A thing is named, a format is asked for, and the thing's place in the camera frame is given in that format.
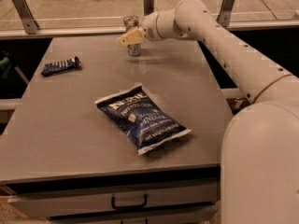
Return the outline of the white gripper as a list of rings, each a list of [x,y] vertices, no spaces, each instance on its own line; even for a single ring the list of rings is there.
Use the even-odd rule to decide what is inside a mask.
[[[144,17],[142,22],[142,29],[134,27],[119,38],[119,42],[122,46],[129,46],[135,44],[141,44],[145,37],[150,41],[158,41],[160,39],[157,29],[156,20],[158,13],[153,12]]]

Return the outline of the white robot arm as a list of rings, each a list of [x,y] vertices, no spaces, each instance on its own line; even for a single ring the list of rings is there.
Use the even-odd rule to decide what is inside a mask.
[[[221,224],[299,224],[299,78],[218,24],[201,0],[148,15],[124,46],[202,42],[249,100],[221,147]]]

